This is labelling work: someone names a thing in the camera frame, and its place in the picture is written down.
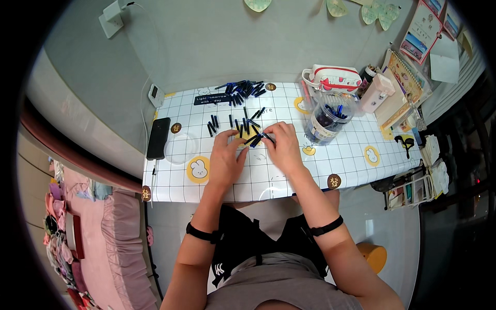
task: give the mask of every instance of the yellow stool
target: yellow stool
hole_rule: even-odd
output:
[[[365,242],[360,242],[357,247],[375,273],[379,273],[384,268],[387,260],[387,252],[384,247]]]

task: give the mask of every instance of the white cable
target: white cable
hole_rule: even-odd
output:
[[[155,22],[153,21],[153,19],[151,18],[150,16],[150,13],[148,13],[147,10],[145,10],[145,8],[138,4],[138,3],[135,3],[133,2],[132,4],[129,4],[129,5],[137,5],[139,6],[140,8],[143,9],[143,11],[145,11],[145,13],[147,14],[148,16],[148,19],[150,20],[150,22],[152,23],[153,25],[153,30],[155,31],[155,35],[157,37],[157,59],[155,61],[155,63],[158,62],[158,57],[160,55],[160,42],[158,40],[158,32],[157,32],[157,27],[155,26]],[[143,84],[143,87],[141,88],[141,92],[139,93],[139,111],[141,112],[141,119],[143,120],[143,126],[145,127],[145,156],[146,156],[146,152],[148,151],[148,130],[146,129],[146,122],[145,122],[145,116],[143,115],[143,90],[145,89],[145,86],[146,86],[146,83],[148,83],[148,80],[150,79],[150,77],[152,76],[153,74],[153,71],[155,71],[155,67],[156,66],[153,66],[152,68],[152,71],[150,72],[150,74],[148,75],[148,77],[146,78],[146,81],[145,83]]]
[[[156,159],[153,160],[153,173],[154,174],[152,174],[152,188],[150,188],[150,191],[152,192],[152,197],[150,199],[150,204],[152,205],[152,209],[153,209],[153,193],[154,193],[154,191],[153,191],[153,180],[154,179],[156,180],[156,178],[154,178],[154,176],[156,176],[156,173],[158,173],[158,163],[159,163],[158,160],[156,160]]]
[[[157,63],[158,62],[158,57],[160,55],[160,42],[158,40],[158,32],[157,32],[157,27],[155,26],[155,22],[151,18],[150,13],[148,13],[148,11],[145,10],[145,8],[142,5],[133,2],[131,4],[128,4],[128,6],[129,5],[133,5],[133,4],[134,5],[137,5],[138,7],[142,8],[143,11],[145,11],[145,13],[148,16],[148,19],[150,20],[150,22],[153,25],[153,30],[155,31],[155,36],[157,37],[157,58],[156,58],[156,61],[155,61],[155,63]],[[145,83],[143,84],[143,87],[141,88],[141,92],[139,93],[139,111],[141,113],[141,119],[143,120],[143,126],[145,127],[145,142],[146,142],[146,144],[145,144],[145,156],[146,156],[146,152],[148,152],[148,130],[146,129],[145,116],[143,115],[143,90],[145,89],[146,83],[148,83],[148,80],[152,76],[153,71],[155,71],[155,66],[153,66],[150,74],[148,75],[148,77],[146,78]],[[158,161],[156,159],[153,162],[153,168],[155,170],[155,173],[157,173],[157,171],[158,171]],[[153,209],[153,179],[155,179],[154,176],[155,175],[152,175],[152,184],[151,184],[151,188],[150,188],[150,191],[152,192],[151,193],[152,196],[151,196],[151,199],[150,199],[150,204],[152,206],[152,209]]]

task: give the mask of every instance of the gray t-shirt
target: gray t-shirt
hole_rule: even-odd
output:
[[[302,310],[361,310],[357,298],[322,279],[312,261],[292,253],[262,255],[262,265],[251,257],[208,294],[206,310],[254,310],[268,300]]]

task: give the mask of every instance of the wall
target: wall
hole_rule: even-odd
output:
[[[107,39],[98,21],[112,0],[70,3],[45,42],[53,66],[74,92],[111,130],[144,153],[139,95],[148,76],[122,29]],[[143,91],[147,124],[155,109]]]
[[[392,41],[399,45],[418,1],[381,0],[402,7],[389,30],[379,21],[365,25],[361,6],[344,1],[349,14],[332,17],[320,0],[274,0],[262,13],[243,0],[141,0],[156,23],[156,35],[145,12],[132,5],[124,16],[125,31],[147,72],[167,92],[240,79],[294,82],[314,63],[382,65]]]
[[[53,172],[48,171],[48,156],[29,143],[22,135],[17,137],[17,177],[24,219],[34,248],[48,276],[57,290],[67,290],[65,282],[55,273],[43,245],[45,230],[45,194]]]
[[[34,107],[66,137],[122,171],[137,178],[143,176],[144,155],[81,102],[57,73],[45,49],[41,49],[33,66],[26,95]],[[129,117],[139,114],[127,113]]]

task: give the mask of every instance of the person's left hand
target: person's left hand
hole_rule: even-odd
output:
[[[237,159],[236,149],[246,140],[237,138],[231,143],[227,143],[227,138],[237,133],[237,130],[226,130],[215,137],[214,147],[210,155],[210,178],[208,184],[221,190],[226,190],[240,177],[245,164],[249,148],[245,147]]]

